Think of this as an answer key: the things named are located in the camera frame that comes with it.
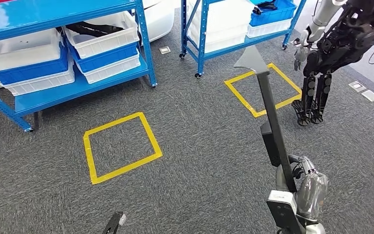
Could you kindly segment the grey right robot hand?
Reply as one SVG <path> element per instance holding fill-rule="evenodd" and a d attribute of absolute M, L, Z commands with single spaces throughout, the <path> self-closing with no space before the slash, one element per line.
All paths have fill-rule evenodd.
<path fill-rule="evenodd" d="M 292 192 L 280 157 L 271 157 L 271 164 L 276 167 L 276 188 L 270 192 L 266 203 L 275 224 L 284 233 L 323 234 L 324 227 L 318 217 L 325 201 L 328 177 L 305 156 L 288 155 L 287 159 L 290 164 L 296 164 L 294 168 L 287 167 L 292 181 L 302 174 L 304 178 L 300 188 Z"/>

